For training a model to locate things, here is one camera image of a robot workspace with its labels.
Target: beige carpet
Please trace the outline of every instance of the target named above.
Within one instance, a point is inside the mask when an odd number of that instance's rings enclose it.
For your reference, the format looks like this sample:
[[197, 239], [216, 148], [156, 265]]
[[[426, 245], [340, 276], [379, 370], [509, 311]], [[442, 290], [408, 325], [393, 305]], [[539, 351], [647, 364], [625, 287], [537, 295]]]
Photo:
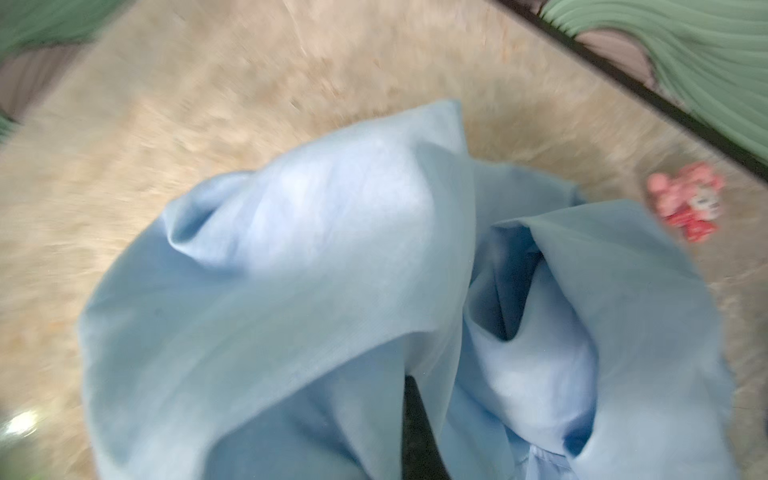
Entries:
[[94, 478], [74, 323], [169, 199], [443, 97], [474, 155], [593, 200], [642, 200], [649, 172], [695, 160], [727, 175], [722, 231], [692, 254], [740, 384], [733, 450], [767, 477], [768, 190], [481, 0], [140, 0], [78, 60], [0, 151], [0, 409], [40, 415], [32, 473]]

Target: pink toy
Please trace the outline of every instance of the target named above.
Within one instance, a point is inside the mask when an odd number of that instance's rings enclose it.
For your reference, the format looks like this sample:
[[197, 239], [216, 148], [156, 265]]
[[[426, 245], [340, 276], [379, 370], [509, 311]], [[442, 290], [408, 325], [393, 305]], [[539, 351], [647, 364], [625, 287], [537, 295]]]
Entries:
[[647, 186], [659, 217], [682, 228], [689, 242], [703, 242], [717, 230], [712, 220], [722, 213], [718, 192], [724, 184], [723, 176], [710, 165], [695, 162], [681, 168], [676, 177], [652, 174]]

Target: green fabric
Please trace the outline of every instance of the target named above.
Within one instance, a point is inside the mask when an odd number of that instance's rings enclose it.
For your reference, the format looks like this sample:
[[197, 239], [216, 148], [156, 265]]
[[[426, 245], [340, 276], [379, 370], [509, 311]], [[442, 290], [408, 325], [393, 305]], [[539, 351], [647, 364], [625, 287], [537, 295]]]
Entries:
[[2, 142], [5, 137], [10, 135], [15, 125], [15, 122], [11, 121], [9, 118], [3, 115], [0, 115], [0, 142]]
[[550, 0], [541, 16], [633, 35], [665, 90], [768, 164], [768, 0]]
[[[90, 41], [126, 0], [0, 0], [0, 62], [40, 45]], [[0, 114], [0, 141], [13, 122]]]

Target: light blue fabric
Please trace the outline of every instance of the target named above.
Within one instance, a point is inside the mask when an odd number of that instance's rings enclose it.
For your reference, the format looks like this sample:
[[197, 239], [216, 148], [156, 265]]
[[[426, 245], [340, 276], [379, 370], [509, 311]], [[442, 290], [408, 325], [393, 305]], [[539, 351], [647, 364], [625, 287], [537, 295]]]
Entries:
[[720, 317], [644, 209], [472, 160], [439, 102], [203, 182], [80, 322], [105, 480], [736, 478]]

